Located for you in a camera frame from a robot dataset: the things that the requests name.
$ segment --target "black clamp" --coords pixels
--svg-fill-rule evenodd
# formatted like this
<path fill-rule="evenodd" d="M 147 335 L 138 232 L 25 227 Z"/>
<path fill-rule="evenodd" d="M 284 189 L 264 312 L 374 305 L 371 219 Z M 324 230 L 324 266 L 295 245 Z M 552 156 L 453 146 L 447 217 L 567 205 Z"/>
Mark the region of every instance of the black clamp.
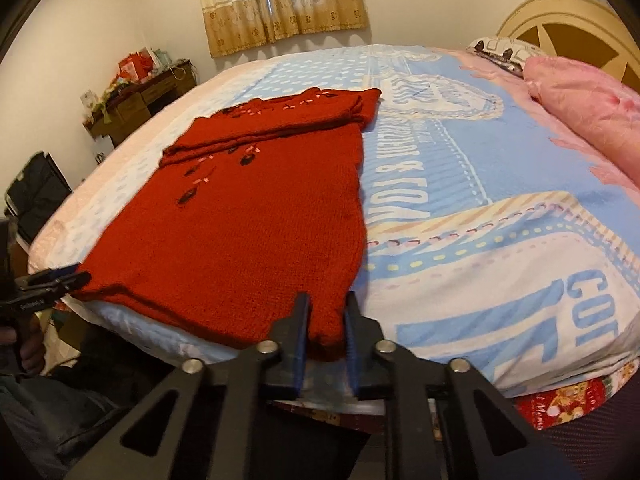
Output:
<path fill-rule="evenodd" d="M 291 316 L 274 323 L 267 340 L 228 362 L 183 363 L 66 480 L 171 478 L 192 403 L 203 385 L 225 391 L 207 479 L 247 480 L 258 402 L 295 400 L 300 394 L 310 310 L 308 296 L 299 294 Z M 352 293 L 344 318 L 353 392 L 361 400 L 385 400 L 388 480 L 436 480 L 444 470 L 450 480 L 579 480 L 566 458 L 468 361 L 426 361 L 384 339 L 378 322 L 360 314 Z M 136 425 L 167 396 L 174 396 L 173 411 L 156 452 L 129 446 Z M 434 437 L 432 406 L 442 446 Z"/>

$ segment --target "headboard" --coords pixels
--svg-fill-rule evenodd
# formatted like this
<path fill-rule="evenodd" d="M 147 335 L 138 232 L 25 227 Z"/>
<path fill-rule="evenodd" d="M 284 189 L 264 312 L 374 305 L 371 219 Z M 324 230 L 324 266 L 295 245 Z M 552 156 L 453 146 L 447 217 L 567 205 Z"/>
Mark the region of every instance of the headboard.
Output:
<path fill-rule="evenodd" d="M 593 0 L 527 0 L 498 36 L 592 64 L 640 92 L 640 49 L 619 17 Z"/>

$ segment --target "metal bolt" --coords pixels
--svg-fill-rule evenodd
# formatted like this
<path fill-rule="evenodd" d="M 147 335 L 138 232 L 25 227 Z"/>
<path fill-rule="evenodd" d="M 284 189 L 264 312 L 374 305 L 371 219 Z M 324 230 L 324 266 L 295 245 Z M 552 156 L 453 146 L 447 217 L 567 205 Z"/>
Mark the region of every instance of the metal bolt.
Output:
<path fill-rule="evenodd" d="M 383 339 L 376 343 L 376 350 L 381 354 L 391 354 L 396 351 L 398 346 L 393 341 L 389 341 L 389 339 Z"/>
<path fill-rule="evenodd" d="M 278 343 L 267 339 L 267 341 L 260 341 L 255 348 L 261 354 L 273 354 L 278 349 Z"/>
<path fill-rule="evenodd" d="M 204 368 L 204 364 L 199 359 L 189 359 L 182 363 L 182 371 L 188 374 L 197 374 Z"/>
<path fill-rule="evenodd" d="M 469 361 L 462 358 L 453 359 L 453 361 L 450 363 L 450 366 L 454 372 L 458 372 L 460 374 L 463 374 L 471 370 L 471 365 L 469 364 Z"/>

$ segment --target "knitted sweater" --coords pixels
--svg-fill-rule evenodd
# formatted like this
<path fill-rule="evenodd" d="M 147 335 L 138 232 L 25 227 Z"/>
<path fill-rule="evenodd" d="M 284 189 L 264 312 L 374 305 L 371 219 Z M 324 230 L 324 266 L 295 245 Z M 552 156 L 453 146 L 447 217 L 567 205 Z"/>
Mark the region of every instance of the knitted sweater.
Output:
<path fill-rule="evenodd" d="M 366 244 L 361 130 L 379 97 L 311 88 L 197 118 L 87 256 L 76 296 L 242 348 L 306 291 L 310 340 L 337 356 Z"/>

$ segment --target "wooden desk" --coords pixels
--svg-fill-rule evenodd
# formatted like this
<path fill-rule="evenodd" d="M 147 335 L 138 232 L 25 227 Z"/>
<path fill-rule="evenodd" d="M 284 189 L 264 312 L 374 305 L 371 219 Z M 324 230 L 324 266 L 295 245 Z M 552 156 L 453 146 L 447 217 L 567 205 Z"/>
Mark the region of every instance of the wooden desk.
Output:
<path fill-rule="evenodd" d="M 196 86 L 189 60 L 172 66 L 172 69 L 175 76 L 166 70 L 144 84 L 125 88 L 107 106 L 111 122 L 105 123 L 102 112 L 94 112 L 93 124 L 85 123 L 85 129 L 94 139 L 110 136 L 114 147 L 121 144 L 162 108 Z"/>

